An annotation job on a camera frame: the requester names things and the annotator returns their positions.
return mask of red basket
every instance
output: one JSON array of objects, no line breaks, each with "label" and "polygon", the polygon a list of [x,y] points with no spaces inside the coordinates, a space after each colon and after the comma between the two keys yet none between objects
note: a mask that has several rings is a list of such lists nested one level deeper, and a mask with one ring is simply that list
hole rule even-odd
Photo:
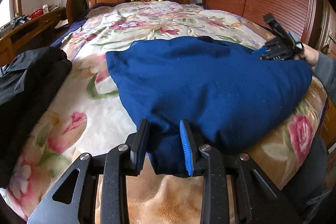
[{"label": "red basket", "polygon": [[36,18],[36,17],[39,17],[41,15],[43,15],[43,9],[42,8],[40,8],[40,9],[36,10],[35,12],[33,12],[29,17],[30,18]]}]

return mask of person's hand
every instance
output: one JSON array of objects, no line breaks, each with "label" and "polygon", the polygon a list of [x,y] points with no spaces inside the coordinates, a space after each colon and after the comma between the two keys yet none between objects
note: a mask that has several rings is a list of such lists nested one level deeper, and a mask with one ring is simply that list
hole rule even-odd
[{"label": "person's hand", "polygon": [[296,55],[294,59],[297,60],[300,59],[300,57],[306,60],[310,66],[315,67],[319,60],[319,52],[308,45],[304,45],[303,52],[300,53],[299,56]]}]

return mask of floral bedspread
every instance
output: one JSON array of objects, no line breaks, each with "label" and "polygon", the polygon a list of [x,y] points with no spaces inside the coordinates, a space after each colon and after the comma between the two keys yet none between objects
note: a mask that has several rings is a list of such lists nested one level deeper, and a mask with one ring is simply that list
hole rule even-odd
[{"label": "floral bedspread", "polygon": [[[84,26],[63,41],[73,68],[31,132],[9,187],[1,191],[6,202],[24,219],[80,153],[107,153],[136,131],[108,74],[105,52],[126,50],[135,40],[182,35],[208,35],[254,49],[272,38],[263,28],[240,16],[169,1],[100,7],[87,17]],[[320,81],[313,78],[293,114],[248,149],[280,189],[302,165],[310,149],[326,96]],[[199,178],[156,176],[147,162],[142,175],[128,178],[127,182],[132,189],[128,197],[132,223],[199,223]],[[192,201],[183,202],[186,198]]]}]

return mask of gray sleeve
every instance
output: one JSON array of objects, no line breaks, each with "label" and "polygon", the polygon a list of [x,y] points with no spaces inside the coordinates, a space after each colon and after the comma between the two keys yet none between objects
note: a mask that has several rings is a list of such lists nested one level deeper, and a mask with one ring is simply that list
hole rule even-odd
[{"label": "gray sleeve", "polygon": [[319,53],[319,61],[314,69],[314,75],[320,79],[329,98],[336,106],[336,59]]}]

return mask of person's leg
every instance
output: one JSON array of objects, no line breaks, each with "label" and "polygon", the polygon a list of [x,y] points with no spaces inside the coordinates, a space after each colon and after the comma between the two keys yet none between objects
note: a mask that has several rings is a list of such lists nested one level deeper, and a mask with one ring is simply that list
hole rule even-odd
[{"label": "person's leg", "polygon": [[326,145],[320,136],[315,135],[303,165],[282,189],[296,210],[300,211],[309,199],[322,193],[326,168]]}]

